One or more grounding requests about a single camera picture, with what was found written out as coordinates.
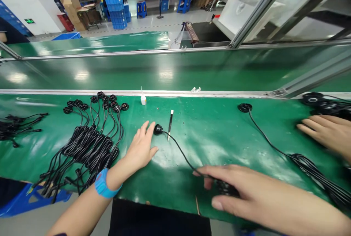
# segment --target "blue watch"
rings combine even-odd
[[[103,196],[104,198],[113,198],[114,196],[117,195],[117,193],[119,192],[123,184],[120,186],[118,190],[114,190],[114,191],[109,190],[106,184],[107,171],[108,169],[105,168],[98,174],[95,180],[95,189],[97,193]]]

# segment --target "gray floor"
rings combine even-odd
[[[148,16],[144,19],[137,19],[136,9],[132,5],[136,5],[139,0],[128,0],[130,11],[132,14],[132,21],[128,23],[128,28],[124,30],[114,30],[111,22],[103,22],[99,25],[99,29],[96,27],[91,28],[89,31],[81,32],[82,37],[99,37],[109,36],[127,33],[139,33],[144,31],[168,31],[169,33],[169,46],[170,48],[179,47],[176,44],[172,44],[174,39],[178,36],[181,30],[181,24],[183,20],[195,22],[207,22],[211,20],[214,13],[220,14],[222,8],[217,8],[215,12],[205,12],[200,9],[191,8],[186,14],[176,13],[178,0],[170,0],[170,9],[167,12],[163,12],[164,18],[157,19],[158,16],[158,3],[159,0],[147,0]],[[42,35],[30,38],[34,41],[48,41],[58,36],[54,35]],[[40,209],[36,209],[27,213],[17,215],[12,218],[0,219],[0,234],[6,236],[38,236],[44,235],[59,216],[72,204],[72,202],[78,197],[77,194],[73,194],[68,202],[58,202],[54,205],[49,205]],[[108,234],[110,227],[112,204],[110,204],[101,217],[93,236],[104,236]],[[234,235],[233,225],[230,223],[211,220],[211,229],[213,236],[231,236]]]

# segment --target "green exit sign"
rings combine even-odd
[[[29,23],[29,24],[35,23],[34,20],[32,20],[32,19],[25,19],[25,21],[26,21],[27,23]]]

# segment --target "hand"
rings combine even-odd
[[[127,151],[125,160],[135,168],[135,171],[145,167],[152,157],[158,151],[158,148],[154,146],[150,149],[152,134],[155,128],[155,122],[152,122],[146,131],[149,121],[143,123],[140,129],[136,132],[133,141]]]
[[[331,115],[313,115],[302,122],[305,125],[298,124],[298,129],[326,148],[338,152],[351,164],[350,121]]]
[[[233,185],[241,198],[215,196],[212,206],[290,236],[350,235],[351,220],[338,209],[297,187],[238,165],[206,166],[203,174]],[[205,188],[213,180],[205,178]]]

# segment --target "white clip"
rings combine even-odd
[[[196,89],[195,87],[191,90],[192,93],[196,93],[196,92],[200,92],[201,91],[201,87],[199,87],[198,89]]]

